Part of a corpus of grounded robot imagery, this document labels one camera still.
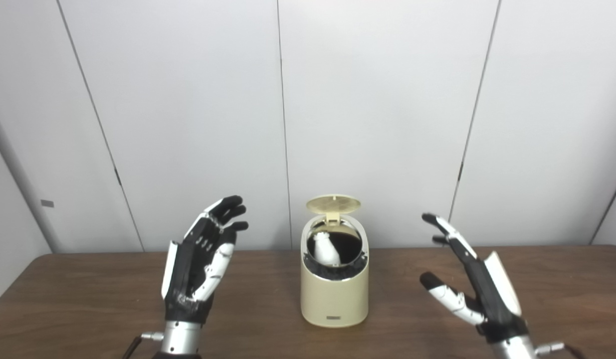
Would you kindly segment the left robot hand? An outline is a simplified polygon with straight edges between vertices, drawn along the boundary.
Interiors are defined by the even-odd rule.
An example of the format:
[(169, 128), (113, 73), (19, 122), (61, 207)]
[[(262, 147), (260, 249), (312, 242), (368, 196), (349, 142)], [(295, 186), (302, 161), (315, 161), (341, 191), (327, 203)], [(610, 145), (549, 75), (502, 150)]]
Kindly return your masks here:
[(161, 295), (166, 321), (205, 325), (214, 292), (225, 276), (237, 234), (248, 229), (242, 197), (224, 197), (203, 210), (182, 241), (169, 243)]

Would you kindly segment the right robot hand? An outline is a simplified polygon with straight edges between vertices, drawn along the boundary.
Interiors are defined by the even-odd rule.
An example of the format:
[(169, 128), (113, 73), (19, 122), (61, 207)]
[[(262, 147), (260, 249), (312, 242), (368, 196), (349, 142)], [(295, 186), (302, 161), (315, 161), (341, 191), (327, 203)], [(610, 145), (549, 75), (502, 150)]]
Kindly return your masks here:
[(447, 220), (433, 213), (423, 213), (421, 217), (442, 232), (433, 237), (433, 242), (451, 248), (463, 265), (475, 297), (456, 290), (430, 271), (420, 275), (422, 286), (452, 314), (474, 326), (490, 344), (528, 336), (517, 293), (499, 255), (493, 251), (482, 259)]

